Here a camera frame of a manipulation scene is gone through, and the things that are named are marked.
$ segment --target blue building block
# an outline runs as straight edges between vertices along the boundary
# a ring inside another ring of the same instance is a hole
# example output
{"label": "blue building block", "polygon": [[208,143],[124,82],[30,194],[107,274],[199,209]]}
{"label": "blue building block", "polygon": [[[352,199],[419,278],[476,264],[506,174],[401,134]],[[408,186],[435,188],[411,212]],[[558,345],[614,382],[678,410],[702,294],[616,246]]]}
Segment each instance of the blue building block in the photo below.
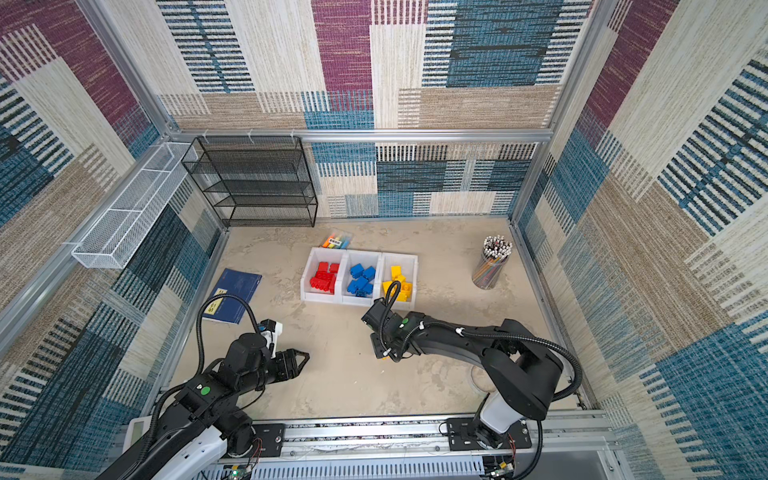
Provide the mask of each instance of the blue building block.
{"label": "blue building block", "polygon": [[363,295],[365,295],[364,289],[366,288],[366,285],[368,285],[368,280],[360,277],[357,280],[349,282],[349,286],[346,288],[346,291],[349,293],[354,293],[355,295],[358,293],[363,293]]}
{"label": "blue building block", "polygon": [[358,263],[357,265],[349,269],[349,274],[352,275],[352,278],[360,278],[360,276],[362,275],[362,272],[364,271],[365,269],[362,268],[362,265]]}
{"label": "blue building block", "polygon": [[373,268],[372,266],[369,266],[368,268],[366,268],[366,271],[362,273],[362,276],[364,276],[366,280],[368,280],[369,282],[372,282],[373,277],[376,276],[376,269]]}

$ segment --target white mesh basket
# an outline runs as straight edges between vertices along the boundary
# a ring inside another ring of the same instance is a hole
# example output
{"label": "white mesh basket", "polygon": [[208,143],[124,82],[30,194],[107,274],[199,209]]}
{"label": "white mesh basket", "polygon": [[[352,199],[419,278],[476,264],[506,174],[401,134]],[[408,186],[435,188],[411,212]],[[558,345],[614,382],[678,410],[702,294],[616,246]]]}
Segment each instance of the white mesh basket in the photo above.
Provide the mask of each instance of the white mesh basket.
{"label": "white mesh basket", "polygon": [[167,142],[158,148],[72,256],[86,268],[125,268],[187,175],[181,164],[185,152],[197,157],[189,144]]}

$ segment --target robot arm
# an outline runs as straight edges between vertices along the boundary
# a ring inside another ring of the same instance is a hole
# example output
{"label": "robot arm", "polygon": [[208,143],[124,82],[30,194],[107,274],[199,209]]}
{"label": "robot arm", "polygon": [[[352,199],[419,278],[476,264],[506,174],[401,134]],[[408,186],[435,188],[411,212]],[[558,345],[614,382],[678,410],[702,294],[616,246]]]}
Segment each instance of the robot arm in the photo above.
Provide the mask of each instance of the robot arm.
{"label": "robot arm", "polygon": [[[500,326],[476,327],[442,322],[419,312],[401,317],[391,311],[396,295],[388,298],[390,302],[377,299],[362,318],[373,330],[377,357],[399,362],[406,352],[438,354],[479,366],[491,377],[497,392],[483,401],[470,432],[487,448],[498,448],[510,426],[521,418],[543,420],[552,401],[569,396],[581,384],[578,360],[558,344],[533,336],[520,322],[506,319]],[[562,392],[555,389],[563,363],[553,352],[574,367],[574,380]],[[520,356],[512,360],[516,353]]]}
{"label": "robot arm", "polygon": [[[211,297],[208,303],[221,297]],[[237,399],[252,390],[263,391],[269,383],[296,378],[310,355],[295,349],[275,352],[281,325],[272,320],[253,324],[259,333],[244,333],[230,344],[225,358],[169,390],[158,410],[168,395],[178,393],[165,413],[155,418],[155,428],[150,427],[97,480],[190,478],[226,454],[241,456],[256,448],[253,422],[237,407]],[[297,357],[303,357],[301,363]]]}

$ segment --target plastic storage bin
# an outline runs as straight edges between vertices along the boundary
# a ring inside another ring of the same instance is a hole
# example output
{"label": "plastic storage bin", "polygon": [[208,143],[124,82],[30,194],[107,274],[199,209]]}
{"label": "plastic storage bin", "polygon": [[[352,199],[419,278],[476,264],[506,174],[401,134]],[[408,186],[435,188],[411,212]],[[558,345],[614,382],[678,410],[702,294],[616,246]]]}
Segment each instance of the plastic storage bin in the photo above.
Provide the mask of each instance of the plastic storage bin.
{"label": "plastic storage bin", "polygon": [[[347,250],[336,250],[330,248],[314,247],[310,251],[310,257],[306,259],[304,274],[301,276],[301,300],[307,302],[341,303],[341,292],[346,286],[343,286],[342,272],[349,274],[347,266]],[[339,274],[336,275],[336,286],[333,293],[323,292],[310,285],[310,280],[317,272],[317,266],[320,262],[338,263]]]}
{"label": "plastic storage bin", "polygon": [[405,255],[404,253],[382,253],[382,266],[376,271],[376,275],[379,276],[379,292],[376,297],[385,296],[386,292],[382,288],[382,283],[392,280],[393,265],[400,265],[402,274],[406,277],[406,282],[413,284],[413,293],[411,293],[411,300],[408,302],[397,302],[392,306],[393,310],[405,310],[406,312],[413,310],[416,305],[416,277],[419,274],[419,258],[416,255]]}
{"label": "plastic storage bin", "polygon": [[[347,253],[346,268],[341,281],[341,303],[344,305],[372,306],[373,300],[379,298],[379,292],[382,289],[382,271],[379,268],[381,263],[381,252],[366,252],[363,250],[343,250]],[[371,297],[354,296],[346,291],[349,282],[353,280],[349,274],[349,269],[360,263],[363,268],[372,266],[376,269],[376,276],[373,278],[373,293]]]}

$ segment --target mounting plate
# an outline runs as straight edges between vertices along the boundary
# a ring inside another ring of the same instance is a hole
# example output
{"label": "mounting plate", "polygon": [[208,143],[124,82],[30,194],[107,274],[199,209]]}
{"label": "mounting plate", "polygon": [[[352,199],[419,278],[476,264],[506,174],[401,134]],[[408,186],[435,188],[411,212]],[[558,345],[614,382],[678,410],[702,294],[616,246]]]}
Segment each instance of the mounting plate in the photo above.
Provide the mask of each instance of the mounting plate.
{"label": "mounting plate", "polygon": [[[452,452],[464,452],[466,450],[482,450],[485,447],[480,445],[478,441],[469,436],[467,427],[472,423],[471,417],[458,417],[445,420],[445,424],[448,426],[448,444]],[[531,448],[531,433],[528,431],[527,425],[522,425],[520,422],[513,423],[507,433],[515,440],[515,447],[518,449]],[[501,449],[511,449],[509,441],[505,440]]]}

